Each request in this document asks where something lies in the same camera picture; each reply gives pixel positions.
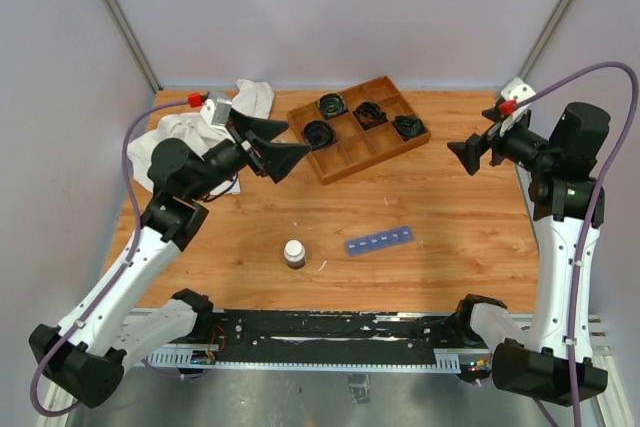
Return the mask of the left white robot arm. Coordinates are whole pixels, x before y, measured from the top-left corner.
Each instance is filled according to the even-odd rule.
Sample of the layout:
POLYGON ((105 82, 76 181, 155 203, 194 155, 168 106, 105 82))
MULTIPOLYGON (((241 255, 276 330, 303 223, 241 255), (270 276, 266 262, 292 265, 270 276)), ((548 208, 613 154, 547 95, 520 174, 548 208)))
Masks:
POLYGON ((134 210, 135 229, 126 247, 77 307, 57 325, 40 324, 31 333, 28 343, 38 367, 30 394, 41 415, 54 414, 36 397, 41 377, 78 404, 95 408, 156 349, 176 339, 200 343, 212 335, 213 304, 190 289, 140 321, 125 319, 196 236, 208 215, 203 202, 214 188, 245 167, 278 183, 311 151, 306 144, 276 142, 288 128, 284 121, 232 110, 224 127, 228 138, 202 155, 178 138, 156 145, 148 170, 152 199, 145 209, 134 210))

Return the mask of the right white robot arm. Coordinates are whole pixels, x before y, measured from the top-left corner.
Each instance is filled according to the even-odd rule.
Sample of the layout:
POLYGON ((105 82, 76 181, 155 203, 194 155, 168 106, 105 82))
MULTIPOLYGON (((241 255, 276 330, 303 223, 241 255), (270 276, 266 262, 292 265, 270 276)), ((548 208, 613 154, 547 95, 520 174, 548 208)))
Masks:
POLYGON ((608 384, 607 372, 593 363, 587 303, 604 222, 604 192, 591 171, 610 116, 572 102, 543 138, 530 130, 529 111, 513 100, 500 100, 483 115, 493 123, 489 129, 447 146, 469 174, 479 170, 485 152, 493 165, 509 160, 530 173, 539 256, 536 304, 529 329, 522 330, 503 302, 469 294, 452 316, 453 334, 463 346, 487 346, 496 388, 568 407, 608 384))

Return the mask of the blue weekly pill organizer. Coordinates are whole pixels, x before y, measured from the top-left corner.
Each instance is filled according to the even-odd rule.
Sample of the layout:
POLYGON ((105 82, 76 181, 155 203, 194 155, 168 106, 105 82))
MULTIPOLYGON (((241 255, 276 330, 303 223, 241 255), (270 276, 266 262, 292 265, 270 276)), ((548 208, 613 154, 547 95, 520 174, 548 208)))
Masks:
POLYGON ((406 244, 413 240, 411 228, 403 226, 346 240, 345 251, 348 256, 353 257, 406 244))

